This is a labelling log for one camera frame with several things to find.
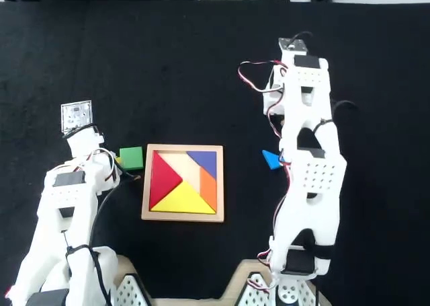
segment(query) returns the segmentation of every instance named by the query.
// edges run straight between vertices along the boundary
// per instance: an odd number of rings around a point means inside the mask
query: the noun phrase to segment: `yellow triangle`
[[[216,214],[186,181],[176,186],[174,190],[152,207],[151,211]]]

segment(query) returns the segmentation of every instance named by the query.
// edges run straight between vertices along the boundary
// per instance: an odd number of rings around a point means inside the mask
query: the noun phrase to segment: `green block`
[[[125,170],[135,170],[143,168],[142,147],[131,147],[120,149],[121,166]]]

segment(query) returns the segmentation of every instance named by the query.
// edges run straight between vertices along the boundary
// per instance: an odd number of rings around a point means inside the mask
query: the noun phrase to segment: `blue triangle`
[[[264,159],[266,159],[270,169],[277,169],[281,167],[280,157],[278,155],[275,155],[274,153],[271,153],[267,150],[262,150],[261,152],[263,153]]]

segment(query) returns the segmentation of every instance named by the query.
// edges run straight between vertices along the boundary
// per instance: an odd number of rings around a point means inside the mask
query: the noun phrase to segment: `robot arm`
[[[66,253],[68,247],[89,245],[97,195],[115,188],[120,174],[114,154],[100,147],[104,139],[92,125],[90,101],[62,106],[62,131],[73,159],[46,173],[32,244],[7,294],[14,306],[27,305],[39,291],[58,289],[68,290],[66,305],[105,305],[90,251],[67,258]],[[108,247],[94,251],[100,253],[104,287],[111,290],[115,252]]]
[[[290,183],[269,239],[267,261],[276,283],[284,278],[308,280],[327,273],[327,251],[336,239],[346,169],[332,120],[328,62],[308,55],[302,40],[280,38],[279,47],[281,63],[275,63],[261,92],[264,114],[284,115],[278,135],[279,163]],[[280,86],[281,91],[272,91]],[[314,133],[320,148],[298,146],[303,128]]]

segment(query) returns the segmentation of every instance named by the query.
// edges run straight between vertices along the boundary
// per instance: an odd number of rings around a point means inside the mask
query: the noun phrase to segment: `black background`
[[[430,5],[0,4],[0,290],[30,246],[44,174],[70,157],[60,104],[91,99],[117,153],[224,146],[223,224],[141,221],[142,187],[133,184],[106,206],[96,239],[132,260],[153,297],[219,297],[239,262],[266,249],[286,185],[261,155],[276,151],[276,137],[237,65],[278,59],[278,37],[310,30],[333,98],[359,106],[335,117],[348,167],[321,289],[334,305],[423,301],[429,15]]]

